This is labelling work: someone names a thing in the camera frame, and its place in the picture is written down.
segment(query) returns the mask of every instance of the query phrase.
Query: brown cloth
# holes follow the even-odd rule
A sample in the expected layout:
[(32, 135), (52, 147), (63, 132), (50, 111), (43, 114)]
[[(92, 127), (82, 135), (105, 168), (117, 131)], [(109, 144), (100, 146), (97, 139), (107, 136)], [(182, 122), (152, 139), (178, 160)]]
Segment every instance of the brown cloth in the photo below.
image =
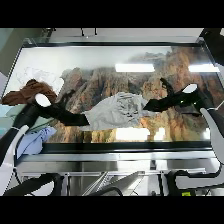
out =
[(11, 91), (7, 93), (2, 98), (2, 104), (9, 106), (27, 104), (27, 102), (31, 101), (37, 93), (42, 93), (47, 96), (51, 103), (54, 103), (57, 97), (48, 84), (31, 79), (20, 91)]

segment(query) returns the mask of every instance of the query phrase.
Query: landscape image on table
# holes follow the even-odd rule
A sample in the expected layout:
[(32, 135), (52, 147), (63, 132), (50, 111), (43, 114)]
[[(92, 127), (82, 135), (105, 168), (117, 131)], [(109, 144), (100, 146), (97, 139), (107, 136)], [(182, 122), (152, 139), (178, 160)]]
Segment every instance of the landscape image on table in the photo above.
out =
[[(224, 91), (217, 73), (190, 72), (188, 66), (211, 63), (208, 55), (201, 47), (170, 47), (166, 53), (144, 52), (132, 55), (125, 63), (153, 64), (154, 72), (116, 72), (115, 66), (102, 66), (94, 69), (74, 67), (64, 73), (64, 85), (58, 95), (74, 90), (75, 93), (67, 103), (66, 109), (72, 113), (82, 113), (91, 110), (103, 99), (118, 92), (142, 95), (144, 99), (161, 99), (167, 96), (167, 89), (162, 86), (164, 78), (174, 92), (185, 88), (188, 84), (196, 83), (214, 103), (220, 105), (224, 99)], [(224, 114), (224, 106), (218, 111)], [(147, 129), (150, 134), (144, 140), (122, 140), (117, 138), (117, 129), (104, 131), (81, 131), (79, 127), (65, 127), (59, 121), (52, 123), (57, 133), (48, 143), (110, 143), (128, 141), (156, 141), (155, 136), (162, 133), (161, 141), (204, 141), (208, 128), (202, 116), (184, 114), (181, 110), (171, 107), (152, 117), (143, 117), (139, 125), (133, 128)]]

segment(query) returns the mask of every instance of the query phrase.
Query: crumpled gray cloth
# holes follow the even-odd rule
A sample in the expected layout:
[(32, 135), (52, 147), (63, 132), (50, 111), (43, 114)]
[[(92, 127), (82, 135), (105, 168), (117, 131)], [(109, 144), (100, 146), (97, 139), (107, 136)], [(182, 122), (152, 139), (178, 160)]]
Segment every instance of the crumpled gray cloth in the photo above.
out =
[(147, 102), (142, 95), (119, 92), (102, 100), (91, 110), (83, 112), (90, 125), (80, 127), (80, 130), (95, 131), (136, 126), (141, 117), (156, 114), (143, 110)]

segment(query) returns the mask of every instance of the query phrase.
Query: crumpled brown fabric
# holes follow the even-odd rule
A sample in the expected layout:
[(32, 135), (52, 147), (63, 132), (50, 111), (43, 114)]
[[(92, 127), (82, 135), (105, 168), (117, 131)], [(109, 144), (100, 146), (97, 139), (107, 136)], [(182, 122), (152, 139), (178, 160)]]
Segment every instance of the crumpled brown fabric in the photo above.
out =
[(2, 104), (9, 106), (27, 104), (32, 101), (37, 93), (44, 94), (51, 103), (54, 103), (57, 98), (57, 95), (48, 84), (31, 79), (20, 91), (11, 91), (7, 93), (2, 98)]

